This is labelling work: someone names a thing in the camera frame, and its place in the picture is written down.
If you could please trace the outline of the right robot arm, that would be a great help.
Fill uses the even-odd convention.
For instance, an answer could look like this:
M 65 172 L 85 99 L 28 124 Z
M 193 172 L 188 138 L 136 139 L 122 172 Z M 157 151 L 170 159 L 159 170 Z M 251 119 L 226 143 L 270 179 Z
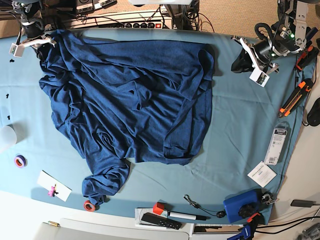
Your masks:
M 25 48 L 31 47 L 38 50 L 45 44 L 56 46 L 49 35 L 45 34 L 48 26 L 42 17 L 43 2 L 41 0 L 12 1 L 12 14 L 20 15 L 18 18 L 19 33 L 15 43 L 11 44 L 9 53 L 14 57 L 21 58 Z

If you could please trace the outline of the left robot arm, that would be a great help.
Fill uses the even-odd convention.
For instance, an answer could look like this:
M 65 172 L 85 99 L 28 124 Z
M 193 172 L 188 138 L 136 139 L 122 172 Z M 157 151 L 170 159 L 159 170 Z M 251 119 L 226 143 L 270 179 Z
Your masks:
M 314 36 L 307 26 L 307 13 L 310 4 L 318 3 L 318 0 L 279 0 L 278 21 L 273 25 L 259 22 L 254 26 L 259 42 L 249 43 L 245 38 L 232 37 L 248 50 L 241 50 L 231 65 L 231 71 L 244 73 L 260 69 L 266 74 L 278 72 L 276 59 L 305 50 Z

